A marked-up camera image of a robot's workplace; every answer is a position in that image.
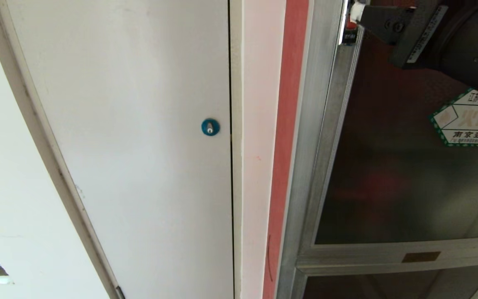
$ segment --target sticker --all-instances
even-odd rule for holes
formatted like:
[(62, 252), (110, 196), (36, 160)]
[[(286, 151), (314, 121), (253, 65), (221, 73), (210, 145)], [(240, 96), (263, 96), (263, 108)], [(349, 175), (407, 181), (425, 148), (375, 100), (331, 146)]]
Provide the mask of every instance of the sticker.
[(478, 146), (478, 91), (468, 89), (430, 119), (447, 146)]
[(427, 24), (425, 31), (423, 31), (423, 34), (419, 38), (416, 46), (414, 46), (414, 49), (412, 49), (412, 53), (410, 53), (407, 63), (415, 63), (416, 60), (418, 60), (419, 55), (423, 52), (423, 49), (425, 49), (425, 46), (433, 36), (434, 31), (437, 29), (440, 21), (442, 21), (442, 18), (446, 14), (447, 8), (448, 7), (445, 5), (439, 5), (436, 11), (434, 11), (434, 14), (431, 17), (429, 24)]
[(359, 33), (358, 29), (344, 29), (344, 34), (342, 38), (343, 45), (354, 45), (357, 42), (357, 34)]

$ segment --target aluminum frame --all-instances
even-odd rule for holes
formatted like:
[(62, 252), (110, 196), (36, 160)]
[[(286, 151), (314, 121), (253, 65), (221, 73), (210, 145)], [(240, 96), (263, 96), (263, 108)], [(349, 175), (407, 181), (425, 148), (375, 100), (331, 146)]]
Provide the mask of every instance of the aluminum frame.
[[(363, 39), (363, 30), (360, 30), (356, 45), (338, 46), (344, 3), (344, 0), (309, 2), (290, 189), (276, 284), (277, 299), (301, 299), (308, 276), (378, 274), (478, 265), (478, 238), (315, 244)], [(402, 263), (406, 253), (433, 251), (440, 251), (436, 261)], [(478, 291), (472, 299), (478, 299)]]

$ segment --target glass door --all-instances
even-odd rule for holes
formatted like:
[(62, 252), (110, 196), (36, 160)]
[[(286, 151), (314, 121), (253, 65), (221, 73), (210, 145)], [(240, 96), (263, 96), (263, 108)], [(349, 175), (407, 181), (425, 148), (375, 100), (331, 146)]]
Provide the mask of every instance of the glass door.
[(478, 146), (430, 121), (469, 86), (339, 45), (346, 3), (310, 4), (276, 298), (478, 299)]

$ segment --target red stripe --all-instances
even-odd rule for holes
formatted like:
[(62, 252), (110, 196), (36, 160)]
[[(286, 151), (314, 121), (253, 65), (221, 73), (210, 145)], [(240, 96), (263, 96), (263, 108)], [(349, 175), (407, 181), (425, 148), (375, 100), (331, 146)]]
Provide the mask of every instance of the red stripe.
[(263, 299), (273, 299), (275, 294), (308, 10), (309, 0), (287, 0)]

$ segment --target white label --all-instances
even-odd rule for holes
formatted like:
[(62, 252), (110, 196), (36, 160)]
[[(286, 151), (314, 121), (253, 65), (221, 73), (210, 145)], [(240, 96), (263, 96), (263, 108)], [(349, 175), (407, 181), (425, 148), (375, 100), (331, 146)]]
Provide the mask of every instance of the white label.
[(445, 5), (439, 5), (436, 11), (434, 11), (434, 14), (431, 17), (429, 24), (427, 24), (425, 31), (423, 31), (423, 34), (419, 38), (416, 46), (414, 46), (414, 49), (412, 49), (412, 53), (410, 53), (407, 63), (415, 63), (416, 60), (418, 60), (419, 55), (423, 52), (423, 49), (425, 49), (425, 46), (433, 36), (434, 31), (437, 29), (438, 24), (440, 24), (440, 21), (442, 21), (442, 18), (446, 14), (447, 8), (448, 7)]
[(478, 91), (469, 91), (432, 120), (448, 145), (478, 146)]

